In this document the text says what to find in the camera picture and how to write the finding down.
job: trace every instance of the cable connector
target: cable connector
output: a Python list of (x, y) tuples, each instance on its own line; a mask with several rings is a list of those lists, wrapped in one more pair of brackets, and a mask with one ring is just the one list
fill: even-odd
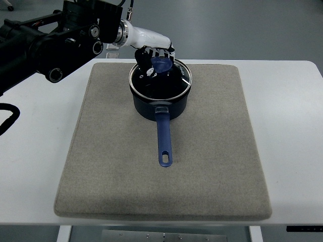
[(132, 7), (130, 7), (130, 8), (128, 8), (128, 11), (127, 11), (127, 20), (128, 20), (129, 22), (131, 22), (132, 10), (133, 10), (133, 8), (132, 8)]

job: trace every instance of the blue saucepan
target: blue saucepan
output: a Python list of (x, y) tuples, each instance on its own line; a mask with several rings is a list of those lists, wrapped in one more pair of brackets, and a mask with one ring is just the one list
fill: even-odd
[(177, 59), (169, 70), (154, 78), (144, 75), (136, 64), (130, 71), (129, 83), (136, 110), (157, 122), (158, 160), (161, 166), (169, 167), (173, 163), (170, 120), (186, 107), (192, 74)]

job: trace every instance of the blue handle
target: blue handle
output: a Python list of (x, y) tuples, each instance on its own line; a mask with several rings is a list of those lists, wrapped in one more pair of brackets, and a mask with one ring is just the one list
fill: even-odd
[(158, 136), (158, 160), (163, 167), (169, 167), (173, 163), (170, 113), (167, 107), (157, 107), (155, 110)]

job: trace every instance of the metal plate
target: metal plate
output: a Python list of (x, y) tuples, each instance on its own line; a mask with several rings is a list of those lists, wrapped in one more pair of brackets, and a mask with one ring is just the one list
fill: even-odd
[(103, 230), (102, 242), (227, 242), (225, 235)]

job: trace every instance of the gray felt mat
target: gray felt mat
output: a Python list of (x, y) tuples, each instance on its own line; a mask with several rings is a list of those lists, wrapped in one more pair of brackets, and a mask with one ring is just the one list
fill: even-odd
[(137, 113), (134, 64), (92, 69), (59, 185), (58, 216), (258, 220), (270, 200), (238, 69), (188, 65), (192, 89), (171, 121), (174, 163), (158, 163), (156, 123)]

